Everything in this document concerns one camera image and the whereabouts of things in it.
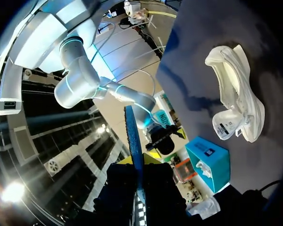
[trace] bright light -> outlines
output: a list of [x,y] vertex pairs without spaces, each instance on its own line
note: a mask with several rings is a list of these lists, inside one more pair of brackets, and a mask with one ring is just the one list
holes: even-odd
[[[91,45],[89,49],[87,49],[86,54],[89,60],[91,60],[96,53],[97,49],[94,45]],[[100,53],[98,53],[93,62],[91,63],[95,71],[98,73],[100,77],[106,77],[108,79],[114,79],[114,75],[111,72],[110,68],[107,66],[105,60],[102,58]]]
[[5,202],[18,202],[24,195],[24,185],[12,182],[3,191],[1,199]]
[[140,221],[140,226],[145,226],[146,225],[146,222],[144,220],[141,220]]
[[102,127],[99,127],[97,130],[96,130],[97,133],[101,134],[103,132],[105,132],[105,129],[102,128]]

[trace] black cable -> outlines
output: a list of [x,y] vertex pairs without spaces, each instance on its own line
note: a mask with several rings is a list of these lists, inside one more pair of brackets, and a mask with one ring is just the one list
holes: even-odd
[[149,1],[149,2],[141,2],[141,4],[143,5],[156,5],[156,6],[163,6],[163,7],[166,7],[166,8],[169,8],[169,9],[172,9],[170,8],[169,6],[166,6],[165,4],[160,4],[160,3],[156,3],[155,1]]
[[269,188],[270,186],[276,185],[280,182],[281,182],[281,180],[275,180],[275,181],[269,183],[268,185],[264,186],[263,188],[261,188],[259,191],[263,192],[265,189]]
[[121,25],[122,25],[122,24],[118,24],[118,26],[119,26],[121,29],[123,29],[123,30],[125,30],[125,29],[127,29],[127,28],[130,27],[130,25],[128,25],[128,24],[127,24],[128,27],[122,27]]
[[160,2],[160,3],[164,4],[160,0],[139,0],[139,1],[153,1],[153,2]]
[[100,29],[98,29],[99,33],[100,33],[104,28],[108,27],[109,25],[110,25],[110,24],[107,24],[106,26],[101,27]]

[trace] blue strip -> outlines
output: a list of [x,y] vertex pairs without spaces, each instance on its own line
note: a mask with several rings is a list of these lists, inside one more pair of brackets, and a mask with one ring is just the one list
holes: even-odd
[[66,44],[68,44],[68,43],[70,43],[70,42],[72,42],[72,41],[79,41],[81,44],[83,44],[83,43],[81,42],[81,40],[72,39],[72,40],[69,40],[69,41],[65,42],[65,43],[60,47],[60,49],[62,49]]
[[122,86],[125,86],[125,85],[118,86],[117,89],[115,90],[115,93],[117,93],[118,89],[121,88]]
[[95,93],[93,94],[93,96],[91,97],[91,99],[95,97],[97,91],[98,91],[98,89],[95,90]]
[[152,115],[151,112],[147,108],[145,108],[144,106],[141,106],[138,103],[134,103],[134,105],[139,106],[141,109],[145,110],[149,115]]
[[104,90],[104,91],[107,91],[107,89],[106,89],[106,88],[101,87],[101,86],[99,86],[99,89],[102,89],[102,90]]

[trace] electronic device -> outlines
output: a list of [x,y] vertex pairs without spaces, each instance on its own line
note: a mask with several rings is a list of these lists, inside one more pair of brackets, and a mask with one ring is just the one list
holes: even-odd
[[18,114],[22,107],[22,70],[7,59],[0,85],[0,115]]

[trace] floor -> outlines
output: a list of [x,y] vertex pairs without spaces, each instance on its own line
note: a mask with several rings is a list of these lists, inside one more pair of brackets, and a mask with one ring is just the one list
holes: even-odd
[[[170,7],[167,7],[164,3],[159,3],[154,1],[142,3],[141,8],[146,8],[149,11],[166,12],[177,15],[176,11],[172,10]],[[156,28],[153,25],[149,24],[147,32],[152,36],[156,45],[158,46],[161,45],[159,41],[160,38],[162,45],[165,46],[169,39],[175,19],[170,16],[156,15],[156,14],[152,14],[152,15],[153,15],[152,23],[154,24],[154,26],[156,26]]]

